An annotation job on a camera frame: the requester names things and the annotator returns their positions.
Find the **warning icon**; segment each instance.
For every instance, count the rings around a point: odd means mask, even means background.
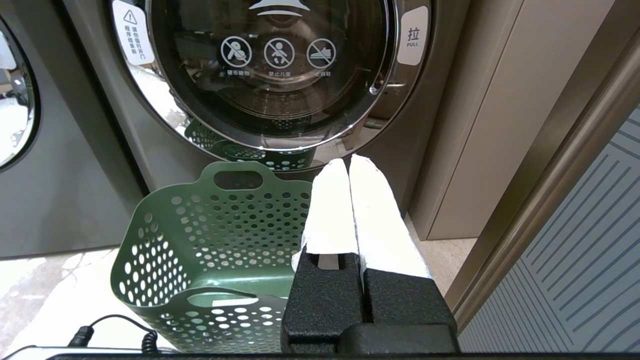
[[[133,16],[133,12],[131,10],[124,14],[124,18],[122,18],[122,20],[128,22],[129,24],[138,25],[138,21],[136,21],[136,17]]]

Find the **washing machine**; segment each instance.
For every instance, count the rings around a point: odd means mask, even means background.
[[[468,0],[63,0],[153,190],[355,152],[404,213]]]
[[[0,258],[120,243],[144,192],[59,13],[0,0]]]

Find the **basket handle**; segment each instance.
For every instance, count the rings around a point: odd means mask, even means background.
[[[197,307],[243,306],[258,302],[258,296],[228,288],[203,287],[187,289],[174,296]]]
[[[241,161],[241,162],[225,162],[225,161],[217,161],[215,163],[211,163],[207,165],[200,175],[200,179],[197,183],[200,182],[210,182],[216,179],[216,175],[222,172],[255,172],[262,178],[262,184],[256,188],[248,188],[247,190],[255,190],[260,188],[264,183],[268,183],[270,181],[280,181],[280,179],[265,165],[258,163],[256,161]],[[216,183],[216,186],[223,190],[231,190],[225,189]]]

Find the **washing machine door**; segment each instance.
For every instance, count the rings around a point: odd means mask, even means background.
[[[33,142],[35,104],[29,66],[0,18],[0,172],[16,163]]]
[[[340,139],[401,66],[395,0],[113,0],[112,9],[129,70],[163,123],[216,157],[274,170],[357,150]]]

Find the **marble floor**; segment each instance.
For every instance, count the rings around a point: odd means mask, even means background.
[[[417,234],[411,220],[407,228]],[[444,294],[475,239],[416,241]],[[0,358],[26,345],[64,346],[77,329],[119,313],[140,320],[117,300],[109,273],[117,249],[0,261]],[[139,348],[144,332],[110,319],[95,326],[91,346]],[[161,347],[172,347],[159,339]]]

